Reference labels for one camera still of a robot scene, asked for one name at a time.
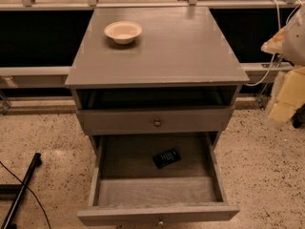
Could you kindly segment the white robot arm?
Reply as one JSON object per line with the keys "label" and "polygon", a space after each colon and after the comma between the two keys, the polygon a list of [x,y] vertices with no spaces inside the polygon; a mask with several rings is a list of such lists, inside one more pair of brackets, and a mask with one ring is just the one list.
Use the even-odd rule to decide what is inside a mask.
{"label": "white robot arm", "polygon": [[274,81],[268,118],[273,122],[288,122],[305,104],[305,6],[302,6],[261,50],[280,53],[295,65],[288,73],[280,72]]}

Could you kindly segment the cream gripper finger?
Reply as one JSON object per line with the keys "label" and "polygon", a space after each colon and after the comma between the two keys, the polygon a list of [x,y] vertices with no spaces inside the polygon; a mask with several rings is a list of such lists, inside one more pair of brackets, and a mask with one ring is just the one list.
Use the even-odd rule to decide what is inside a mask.
{"label": "cream gripper finger", "polygon": [[261,46],[261,50],[266,53],[283,53],[283,37],[286,28],[280,29],[271,39]]}
{"label": "cream gripper finger", "polygon": [[305,67],[296,66],[287,73],[279,72],[267,106],[268,119],[276,123],[288,122],[304,104]]}

